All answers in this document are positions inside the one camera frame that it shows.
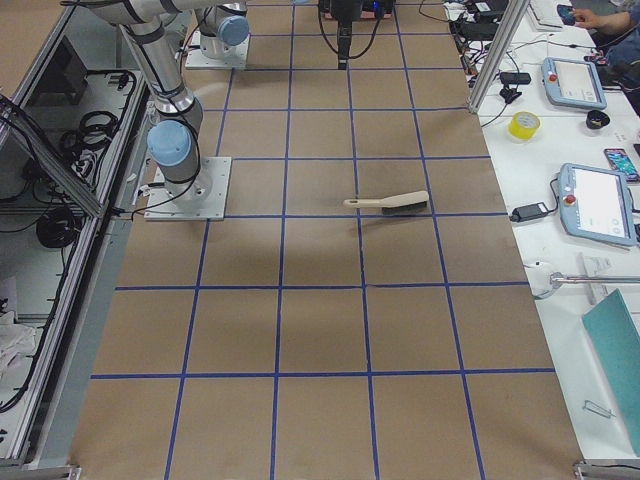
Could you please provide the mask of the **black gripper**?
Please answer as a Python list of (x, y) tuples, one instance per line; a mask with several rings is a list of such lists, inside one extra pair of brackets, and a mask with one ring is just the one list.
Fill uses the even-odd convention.
[(393, 12), (393, 0), (320, 0), (318, 8), (326, 19), (337, 22), (336, 40), (338, 69), (348, 67), (352, 42), (352, 22), (356, 20), (389, 18)]

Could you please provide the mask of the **person hand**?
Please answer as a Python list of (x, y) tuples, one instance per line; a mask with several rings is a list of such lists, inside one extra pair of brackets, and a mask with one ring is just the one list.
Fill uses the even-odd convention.
[(606, 21), (602, 16), (595, 14), (588, 9), (574, 9), (573, 16), (575, 26), (583, 29), (599, 30), (603, 29)]

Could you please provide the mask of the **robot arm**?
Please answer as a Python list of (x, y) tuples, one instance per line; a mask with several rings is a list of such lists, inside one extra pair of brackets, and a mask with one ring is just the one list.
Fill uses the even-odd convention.
[[(320, 33), (337, 57), (337, 68), (345, 70), (371, 48), (353, 55), (353, 24), (362, 19), (375, 22), (370, 38), (377, 35), (380, 22), (391, 16), (392, 1), (319, 1), (317, 19)], [(196, 12), (196, 28), (188, 36), (183, 52), (184, 66), (192, 70), (244, 69), (250, 43), (250, 22), (244, 1), (223, 3)]]
[(158, 125), (147, 136), (148, 149), (158, 164), (172, 198), (201, 200), (211, 190), (198, 152), (203, 112), (185, 85), (175, 52), (166, 38), (163, 14), (180, 14), (215, 5), (213, 1), (63, 1), (81, 7), (115, 25), (127, 38), (134, 59), (153, 93)]

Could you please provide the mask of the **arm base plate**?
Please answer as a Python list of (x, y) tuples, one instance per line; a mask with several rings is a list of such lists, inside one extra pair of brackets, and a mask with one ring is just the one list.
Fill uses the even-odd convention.
[(201, 169), (195, 182), (182, 196), (178, 185), (166, 184), (159, 167), (154, 175), (155, 183), (162, 186), (149, 193), (151, 208), (144, 211), (149, 221), (223, 221), (231, 177), (231, 157), (202, 157)]
[(201, 35), (197, 30), (189, 43), (184, 67), (188, 70), (244, 70), (247, 65), (250, 37), (236, 46), (216, 41), (213, 49), (201, 48)]

